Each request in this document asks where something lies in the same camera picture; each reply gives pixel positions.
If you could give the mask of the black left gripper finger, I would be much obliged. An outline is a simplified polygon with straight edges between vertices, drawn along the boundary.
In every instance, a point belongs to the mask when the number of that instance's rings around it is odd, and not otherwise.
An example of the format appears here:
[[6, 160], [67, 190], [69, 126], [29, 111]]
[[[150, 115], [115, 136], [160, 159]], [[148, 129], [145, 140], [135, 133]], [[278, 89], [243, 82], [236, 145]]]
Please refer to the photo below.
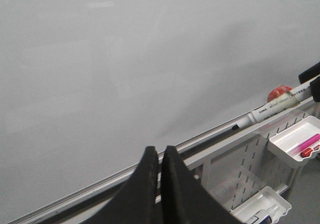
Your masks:
[[320, 74], [320, 62], [313, 65], [312, 67], [308, 68], [307, 70], [303, 71], [299, 74], [299, 82], [305, 83], [306, 81], [318, 76]]
[[167, 146], [161, 165], [164, 223], [241, 223], [197, 181], [174, 146]]
[[320, 77], [310, 82], [310, 92], [313, 99], [320, 99]]
[[152, 223], [157, 183], [158, 154], [155, 147], [148, 146], [117, 194], [82, 223]]

